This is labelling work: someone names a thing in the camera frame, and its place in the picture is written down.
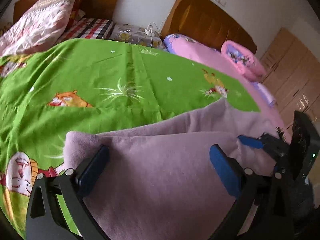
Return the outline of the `pink white patterned pillow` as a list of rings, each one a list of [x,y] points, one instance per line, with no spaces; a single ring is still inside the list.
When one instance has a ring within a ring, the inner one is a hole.
[[[75,0],[38,0],[1,37],[1,56],[52,47],[67,27]]]

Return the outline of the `wooden wardrobe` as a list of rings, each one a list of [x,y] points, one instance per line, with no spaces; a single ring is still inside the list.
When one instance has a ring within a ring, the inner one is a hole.
[[[280,28],[260,59],[267,70],[263,84],[276,98],[284,127],[292,128],[294,111],[319,121],[319,61],[286,28]]]

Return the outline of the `rolled pink quilt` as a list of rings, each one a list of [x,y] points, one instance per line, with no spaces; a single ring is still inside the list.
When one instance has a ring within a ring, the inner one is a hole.
[[[240,75],[252,82],[259,82],[266,76],[266,70],[255,55],[242,45],[231,40],[221,47],[224,56]]]

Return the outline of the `plaid bed sheet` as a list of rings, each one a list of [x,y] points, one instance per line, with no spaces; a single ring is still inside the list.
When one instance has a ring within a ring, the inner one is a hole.
[[[65,31],[55,44],[75,38],[106,40],[110,36],[112,28],[112,20],[82,18],[78,23]]]

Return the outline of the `folded lilac white cloth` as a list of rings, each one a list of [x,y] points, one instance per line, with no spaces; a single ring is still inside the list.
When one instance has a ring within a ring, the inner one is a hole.
[[[276,104],[276,98],[259,82],[251,83],[251,95],[259,106],[272,108]]]

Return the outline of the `white wall switch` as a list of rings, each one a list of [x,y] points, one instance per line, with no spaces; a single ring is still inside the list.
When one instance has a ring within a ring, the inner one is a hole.
[[[219,5],[221,5],[222,7],[226,6],[226,1],[225,0],[215,0],[215,2]]]

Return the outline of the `green cartoon bed sheet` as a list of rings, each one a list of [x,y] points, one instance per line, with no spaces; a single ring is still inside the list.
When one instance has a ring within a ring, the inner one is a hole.
[[[128,43],[72,39],[1,57],[1,210],[21,237],[38,173],[64,171],[66,133],[153,124],[225,98],[259,112],[220,67]]]

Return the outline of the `left wooden headboard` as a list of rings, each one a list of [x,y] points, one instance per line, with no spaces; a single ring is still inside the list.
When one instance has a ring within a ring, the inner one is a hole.
[[[31,8],[38,0],[19,0],[14,4],[13,22],[16,23],[20,17]],[[99,18],[110,20],[113,17],[118,0],[82,0],[80,9],[86,13],[88,18]]]

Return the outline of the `lilac knit pants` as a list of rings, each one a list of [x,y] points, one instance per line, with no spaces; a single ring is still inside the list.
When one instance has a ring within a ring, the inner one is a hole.
[[[70,131],[64,165],[75,168],[108,147],[110,161],[85,203],[111,239],[208,239],[234,203],[210,162],[210,147],[218,144],[242,167],[269,175],[273,159],[238,141],[263,133],[277,135],[269,118],[220,99],[133,129]]]

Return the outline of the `wooden headboard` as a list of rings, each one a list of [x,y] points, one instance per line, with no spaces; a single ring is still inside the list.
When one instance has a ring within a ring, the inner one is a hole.
[[[38,0],[19,0],[14,4],[13,22],[16,23],[20,17],[31,8]],[[113,17],[118,0],[82,0],[80,9],[86,13],[88,18],[99,18],[110,20]]]
[[[211,0],[176,0],[161,29],[161,39],[170,34],[185,35],[217,50],[231,40],[257,52],[248,32]]]

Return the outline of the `pink bed sheet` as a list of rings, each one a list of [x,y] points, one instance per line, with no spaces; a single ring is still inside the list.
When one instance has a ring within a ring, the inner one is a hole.
[[[204,133],[204,141],[236,143],[240,134],[278,137],[283,126],[237,66],[219,51],[182,35],[167,40],[171,51],[154,51],[146,57],[149,86],[145,101],[153,119],[143,135]]]

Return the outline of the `right wooden headboard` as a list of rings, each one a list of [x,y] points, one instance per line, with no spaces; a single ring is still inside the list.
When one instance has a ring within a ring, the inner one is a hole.
[[[248,32],[211,0],[176,0],[161,29],[161,39],[170,34],[185,35],[217,50],[231,40],[257,52]]]

